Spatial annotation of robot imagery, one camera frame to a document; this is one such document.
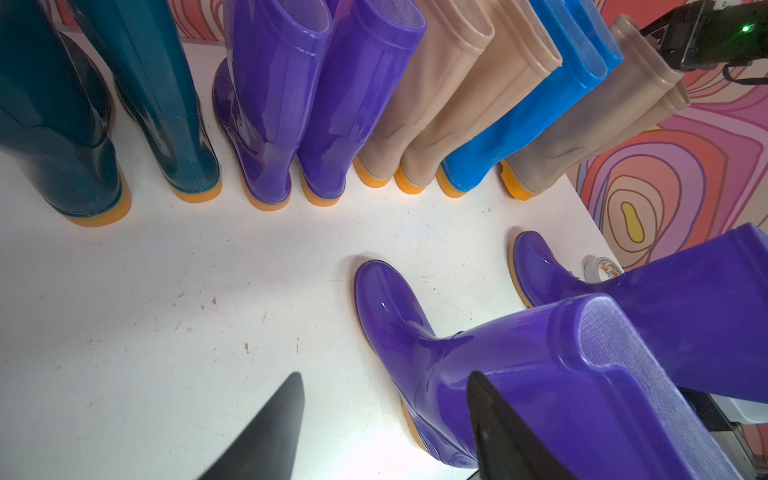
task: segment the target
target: colorful patterned wall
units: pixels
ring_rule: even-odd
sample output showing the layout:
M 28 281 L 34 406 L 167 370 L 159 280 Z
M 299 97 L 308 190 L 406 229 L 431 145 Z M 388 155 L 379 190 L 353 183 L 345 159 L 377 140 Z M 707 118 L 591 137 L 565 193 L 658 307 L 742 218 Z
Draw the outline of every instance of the colorful patterned wall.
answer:
M 683 0 L 598 0 L 647 25 Z M 768 60 L 735 69 L 764 77 Z M 632 269 L 742 223 L 768 229 L 768 87 L 686 74 L 693 104 L 568 173 L 621 266 Z

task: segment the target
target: black pointed object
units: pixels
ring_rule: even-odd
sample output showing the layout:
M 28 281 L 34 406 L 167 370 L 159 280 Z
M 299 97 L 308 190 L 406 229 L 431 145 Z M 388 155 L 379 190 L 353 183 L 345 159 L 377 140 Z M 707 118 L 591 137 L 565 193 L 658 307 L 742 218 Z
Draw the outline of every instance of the black pointed object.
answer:
M 200 480 L 290 480 L 303 415 L 304 385 L 294 372 Z
M 480 372 L 472 372 L 467 405 L 482 480 L 577 480 Z

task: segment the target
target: dark teal rain boot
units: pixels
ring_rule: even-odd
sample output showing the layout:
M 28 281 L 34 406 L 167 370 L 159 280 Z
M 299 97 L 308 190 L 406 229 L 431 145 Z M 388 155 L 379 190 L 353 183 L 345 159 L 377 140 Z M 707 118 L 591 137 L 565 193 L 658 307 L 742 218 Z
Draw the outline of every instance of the dark teal rain boot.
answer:
M 191 203 L 221 192 L 192 74 L 165 0 L 68 0 L 88 40 L 114 74 L 174 193 Z
M 101 74 L 34 1 L 0 2 L 0 45 L 0 148 L 72 222 L 120 220 L 131 193 L 109 138 Z

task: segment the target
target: black cable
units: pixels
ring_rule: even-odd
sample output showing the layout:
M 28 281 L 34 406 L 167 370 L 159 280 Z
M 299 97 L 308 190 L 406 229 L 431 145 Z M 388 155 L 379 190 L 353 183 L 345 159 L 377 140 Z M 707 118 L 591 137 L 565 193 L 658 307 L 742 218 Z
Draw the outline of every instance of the black cable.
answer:
M 723 66 L 723 77 L 728 80 L 732 81 L 733 83 L 737 83 L 739 85 L 768 85 L 768 78 L 733 78 L 730 76 L 730 69 L 732 67 L 736 67 L 738 65 L 732 65 L 732 64 L 725 64 Z

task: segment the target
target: purple rain boot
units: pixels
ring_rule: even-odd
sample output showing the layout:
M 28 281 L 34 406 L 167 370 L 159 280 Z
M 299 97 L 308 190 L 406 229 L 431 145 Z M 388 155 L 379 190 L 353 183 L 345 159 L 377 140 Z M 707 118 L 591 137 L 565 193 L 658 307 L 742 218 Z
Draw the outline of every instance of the purple rain boot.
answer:
M 248 199 L 278 210 L 290 197 L 288 167 L 315 98 L 330 13 L 325 0 L 224 0 L 224 18 L 227 58 L 214 77 L 214 111 Z
M 768 402 L 768 235 L 751 223 L 602 283 L 572 276 L 536 232 L 509 266 L 529 306 L 612 296 L 677 385 Z
M 341 0 L 306 134 L 299 146 L 304 194 L 339 201 L 368 140 L 426 32 L 411 0 Z
M 504 316 L 439 339 L 406 281 L 372 260 L 355 275 L 369 344 L 438 460 L 476 468 L 475 370 L 577 477 L 736 480 L 739 474 L 606 295 Z

